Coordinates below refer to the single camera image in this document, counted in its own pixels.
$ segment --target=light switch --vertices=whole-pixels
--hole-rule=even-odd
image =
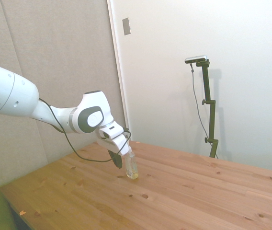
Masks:
[[[123,24],[123,30],[124,30],[125,35],[129,35],[131,33],[129,18],[124,18],[122,20],[122,24]]]

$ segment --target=gray acoustic panel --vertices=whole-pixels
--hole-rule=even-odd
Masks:
[[[40,97],[55,107],[74,107],[85,92],[104,91],[114,118],[124,126],[107,2],[2,3],[22,74],[37,85]],[[37,125],[48,162],[72,152],[63,134]],[[94,134],[68,136],[76,149],[95,141]]]
[[[0,66],[22,74],[0,3]],[[0,186],[47,164],[34,120],[0,115]],[[14,229],[6,201],[0,194],[0,229]]]

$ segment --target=wood knot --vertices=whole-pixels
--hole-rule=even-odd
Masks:
[[[81,179],[79,182],[78,182],[78,186],[82,186],[84,184],[84,180]]]
[[[47,180],[47,177],[44,177],[44,178],[41,180],[41,183],[44,183],[46,180]]]
[[[41,216],[39,212],[35,212],[34,215],[35,215],[36,217],[40,217],[40,216]]]

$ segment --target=wooden table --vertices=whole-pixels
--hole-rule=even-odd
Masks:
[[[70,154],[0,190],[37,230],[272,230],[272,171],[130,144],[136,180]],[[97,143],[78,152],[109,158]]]

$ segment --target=white wall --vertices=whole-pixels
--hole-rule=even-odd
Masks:
[[[272,1],[110,2],[133,140],[209,155],[184,63],[207,55],[219,158],[272,169]],[[195,87],[201,103],[197,67]]]

